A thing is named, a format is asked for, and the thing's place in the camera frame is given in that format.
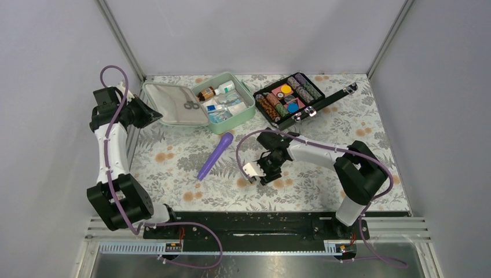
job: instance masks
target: purple object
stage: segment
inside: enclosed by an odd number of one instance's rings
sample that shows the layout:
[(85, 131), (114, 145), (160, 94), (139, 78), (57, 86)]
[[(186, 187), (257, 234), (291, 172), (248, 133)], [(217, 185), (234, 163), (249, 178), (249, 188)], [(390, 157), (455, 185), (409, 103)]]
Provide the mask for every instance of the purple object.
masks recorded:
[(232, 143), (232, 141), (233, 141), (233, 135), (230, 132), (227, 132), (222, 136), (220, 142), (218, 143), (218, 146), (211, 153), (210, 157), (204, 163), (203, 167), (199, 171), (197, 176), (198, 180), (201, 181), (206, 177), (206, 175), (211, 170), (211, 168), (213, 168), (213, 165), (215, 165), (217, 160), (222, 155), (223, 151)]

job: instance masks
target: open case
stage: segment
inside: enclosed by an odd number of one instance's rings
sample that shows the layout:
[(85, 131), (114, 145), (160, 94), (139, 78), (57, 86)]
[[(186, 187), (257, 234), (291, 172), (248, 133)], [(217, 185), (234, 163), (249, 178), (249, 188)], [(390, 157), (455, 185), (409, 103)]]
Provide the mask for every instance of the open case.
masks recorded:
[[(254, 99), (256, 99), (256, 107), (268, 122), (273, 127), (284, 130), (296, 122), (315, 116), (317, 111), (354, 93), (357, 89), (357, 84), (353, 83), (330, 96), (325, 96), (305, 74), (297, 72), (255, 92)], [(266, 105), (264, 105), (264, 101), (258, 100), (261, 96), (268, 98), (268, 95), (274, 101), (279, 101), (281, 106), (287, 109), (287, 113), (281, 115), (277, 108), (273, 108), (269, 99)], [(296, 109), (288, 110), (292, 103), (294, 103)]]
[[(233, 81), (235, 90), (247, 108), (223, 122), (210, 121), (206, 108), (196, 96), (208, 87), (217, 88), (220, 84)], [(247, 86), (230, 72), (223, 72), (207, 79), (191, 89), (185, 86), (158, 82), (145, 82), (143, 92), (149, 99), (149, 105), (161, 113), (159, 120), (169, 126), (208, 126), (215, 134), (222, 134), (254, 117), (255, 101)]]

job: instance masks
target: scissors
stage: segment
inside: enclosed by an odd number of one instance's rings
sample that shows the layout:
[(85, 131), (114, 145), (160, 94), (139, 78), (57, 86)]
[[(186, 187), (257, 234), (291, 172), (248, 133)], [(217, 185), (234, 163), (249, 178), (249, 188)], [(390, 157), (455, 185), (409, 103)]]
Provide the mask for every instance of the scissors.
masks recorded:
[(190, 97), (189, 95), (186, 93), (185, 90), (183, 90), (181, 88), (181, 91), (183, 92), (184, 96), (186, 97), (186, 103), (184, 104), (184, 108), (186, 108), (187, 110), (191, 110), (191, 109), (200, 109), (200, 106), (198, 103), (194, 102)]

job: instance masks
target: table surface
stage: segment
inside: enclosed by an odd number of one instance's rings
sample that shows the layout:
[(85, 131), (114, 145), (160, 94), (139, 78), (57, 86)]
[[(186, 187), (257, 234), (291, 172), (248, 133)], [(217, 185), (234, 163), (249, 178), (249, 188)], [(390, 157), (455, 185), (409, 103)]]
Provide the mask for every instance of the table surface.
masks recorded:
[[(154, 76), (155, 82), (192, 87), (207, 75)], [(255, 92), (286, 75), (238, 75)], [(409, 204), (394, 163), (389, 141), (375, 104), (368, 78), (363, 74), (308, 75), (327, 96), (357, 82), (352, 96), (324, 108), (318, 115), (297, 123), (290, 131), (312, 140), (345, 147), (360, 140), (394, 175), (394, 188), (375, 200), (371, 211), (408, 211)], [(131, 164), (131, 173), (150, 194), (153, 202), (166, 203), (177, 211), (335, 211), (345, 193), (334, 171), (307, 162), (286, 162), (283, 177), (263, 186), (241, 177), (235, 158), (237, 143), (248, 133), (268, 127), (256, 111), (253, 119), (237, 126), (231, 146), (208, 176), (197, 173), (212, 153), (219, 135), (207, 127), (165, 126), (156, 122), (142, 130)], [(257, 160), (264, 149), (255, 136), (240, 151), (241, 160)], [(382, 186), (386, 189), (388, 181)]]

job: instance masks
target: metal floor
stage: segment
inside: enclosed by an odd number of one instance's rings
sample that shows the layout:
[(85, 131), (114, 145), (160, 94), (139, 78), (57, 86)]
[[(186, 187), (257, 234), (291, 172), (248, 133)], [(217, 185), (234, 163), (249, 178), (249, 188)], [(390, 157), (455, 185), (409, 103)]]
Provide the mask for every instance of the metal floor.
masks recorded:
[[(363, 244), (357, 244), (357, 257), (372, 254)], [(313, 255), (234, 255), (224, 256), (220, 266), (210, 270), (196, 270), (174, 265), (163, 265), (154, 255), (99, 254), (92, 278), (165, 278), (165, 277), (424, 277), (415, 247), (410, 243), (379, 243), (376, 251), (384, 256), (402, 259), (408, 269), (396, 269), (379, 260), (340, 264), (332, 256)], [(195, 265), (213, 264), (210, 256), (188, 255), (179, 262)]]

